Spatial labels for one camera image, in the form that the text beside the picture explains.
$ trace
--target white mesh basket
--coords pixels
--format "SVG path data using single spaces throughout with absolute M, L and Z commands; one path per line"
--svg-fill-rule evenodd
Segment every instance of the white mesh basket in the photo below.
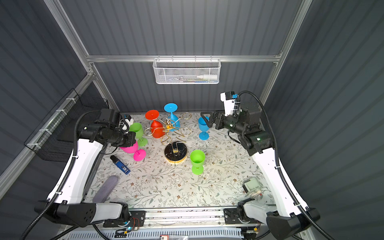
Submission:
M 158 84 L 217 84 L 221 62 L 169 62 L 153 60 L 153 71 Z

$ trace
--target aluminum frame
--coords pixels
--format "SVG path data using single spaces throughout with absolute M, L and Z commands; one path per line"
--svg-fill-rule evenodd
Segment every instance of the aluminum frame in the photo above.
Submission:
M 92 70 L 95 72 L 97 79 L 93 82 L 96 88 L 99 90 L 100 95 L 108 100 L 108 103 L 111 108 L 119 110 L 115 100 L 113 99 L 111 93 L 109 92 L 105 82 L 100 76 L 96 66 L 92 65 L 88 60 L 87 56 L 88 51 L 85 48 L 83 42 L 81 41 L 79 35 L 77 34 L 74 26 L 71 23 L 68 15 L 66 14 L 63 6 L 59 0 L 44 0 L 51 14 L 55 18 L 57 24 L 60 26 L 68 42 L 71 44 L 73 50 L 75 51 L 77 57 L 81 61 L 83 67 L 88 71 Z
M 226 63 L 241 63 L 241 62 L 254 62 L 254 63 L 277 63 L 280 60 L 279 55 L 271 56 L 134 56 L 134 55 L 90 55 L 86 57 L 91 63 L 109 63 L 109 62 L 131 62 L 131 63 L 152 63 L 154 59 L 161 61 L 221 61 Z
M 271 90 L 276 82 L 277 77 L 279 76 L 281 68 L 284 65 L 284 62 L 288 56 L 289 51 L 291 50 L 292 44 L 295 41 L 296 35 L 299 32 L 301 24 L 303 23 L 304 18 L 307 15 L 308 9 L 310 8 L 311 4 L 312 4 L 312 0 L 302 0 L 300 3 L 300 7 L 297 11 L 295 19 L 293 20 L 293 23 L 288 32 L 287 38 L 285 39 L 284 45 L 281 49 L 280 61 L 276 63 L 275 66 L 272 68 L 271 74 L 260 96 L 260 101 L 263 104 L 265 104 L 269 94 L 271 93 Z
M 88 87 L 90 83 L 89 74 L 93 73 L 96 75 L 96 79 L 93 80 L 93 83 L 97 87 L 101 96 L 108 100 L 110 106 L 116 110 L 119 110 L 116 102 L 114 101 L 112 95 L 110 94 L 105 82 L 103 81 L 99 71 L 92 62 L 103 61 L 150 61 L 152 62 L 154 58 L 158 56 L 90 56 L 83 45 L 79 35 L 77 34 L 74 26 L 69 20 L 63 6 L 59 0 L 44 0 L 51 14 L 54 16 L 56 22 L 60 26 L 67 40 L 74 49 L 76 55 L 80 59 L 82 65 L 87 70 L 87 76 L 81 81 L 81 83 L 76 87 L 76 91 L 81 94 L 85 90 L 84 86 Z M 210 56 L 209 59 L 213 57 L 220 57 L 222 62 L 275 62 L 276 65 L 272 69 L 270 77 L 266 83 L 266 86 L 261 95 L 262 103 L 265 103 L 269 93 L 280 73 L 280 70 L 286 60 L 286 57 L 292 47 L 292 44 L 296 38 L 298 30 L 306 16 L 308 9 L 312 3 L 312 0 L 302 0 L 298 12 L 295 16 L 295 19 L 291 25 L 291 28 L 288 32 L 287 38 L 284 42 L 284 45 L 281 50 L 281 55 L 278 56 Z M 34 153 L 25 147 L 20 154 L 14 159 L 14 161 L 8 166 L 8 168 L 0 176 L 0 199 L 4 196 L 10 186 L 14 183 L 17 177 L 21 174 L 24 168 L 28 165 L 31 159 L 34 157 Z
M 223 209 L 228 207 L 181 207 L 159 209 L 134 209 L 145 211 L 142 228 L 184 228 L 184 227 L 252 227 L 254 223 L 225 224 Z

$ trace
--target black mesh basket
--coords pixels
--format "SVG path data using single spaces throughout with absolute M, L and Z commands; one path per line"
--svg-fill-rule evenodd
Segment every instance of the black mesh basket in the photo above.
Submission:
M 76 121 L 83 113 L 102 108 L 109 108 L 106 99 L 76 95 L 63 109 L 54 112 L 53 119 L 44 126 L 41 123 L 40 126 L 43 128 L 37 127 L 24 145 L 43 160 L 67 162 L 73 149 L 73 131 Z M 100 113 L 85 115 L 79 127 L 94 122 L 99 115 Z

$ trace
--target vent grille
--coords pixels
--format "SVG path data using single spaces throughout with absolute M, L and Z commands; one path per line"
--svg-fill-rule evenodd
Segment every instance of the vent grille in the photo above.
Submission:
M 207 227 L 207 228 L 174 228 L 169 230 L 164 229 L 140 229 L 130 232 L 125 238 L 114 238 L 115 230 L 101 230 L 101 232 L 112 240 L 129 239 L 129 240 L 150 240 L 159 239 L 160 235 L 186 235 L 189 238 L 208 238 L 208 237 L 227 237 L 233 239 L 242 239 L 241 230 L 234 227 Z M 68 234 L 68 238 L 63 237 L 62 240 L 99 240 L 102 237 L 94 230 L 81 231 L 75 230 Z

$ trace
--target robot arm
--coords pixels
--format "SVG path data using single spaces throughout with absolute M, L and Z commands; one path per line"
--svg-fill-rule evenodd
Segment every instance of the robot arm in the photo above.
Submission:
M 224 102 L 225 111 L 201 112 L 201 116 L 209 127 L 215 124 L 215 129 L 226 128 L 228 132 L 238 134 L 239 141 L 237 142 L 248 151 L 249 156 L 263 172 L 276 203 L 276 206 L 270 206 L 260 204 L 254 199 L 241 201 L 237 207 L 239 218 L 245 221 L 253 218 L 267 224 L 273 236 L 278 240 L 307 229 L 311 224 L 303 216 L 298 206 L 293 203 L 276 168 L 273 140 L 268 132 L 260 128 L 261 111 L 258 104 L 240 104 L 240 98 L 234 92 L 222 93 L 220 98 Z M 279 168 L 307 214 L 314 221 L 320 219 L 318 211 L 309 208 L 296 191 L 281 162 Z
M 48 201 L 58 193 L 52 206 L 43 215 L 54 223 L 67 224 L 78 227 L 85 227 L 106 219 L 129 220 L 128 205 L 123 203 L 82 203 L 85 196 L 85 186 L 95 164 L 100 157 L 103 146 L 110 143 L 116 147 L 131 147 L 135 143 L 135 133 L 128 132 L 128 127 L 133 119 L 127 116 L 126 124 L 119 128 L 120 114 L 113 109 L 102 109 L 98 120 L 95 123 L 83 126 L 78 131 L 77 159 L 68 175 L 61 191 L 57 189 L 64 179 L 67 170 L 70 168 L 73 152 L 68 160 L 65 169 L 47 200 L 39 201 L 35 211 L 40 213 Z

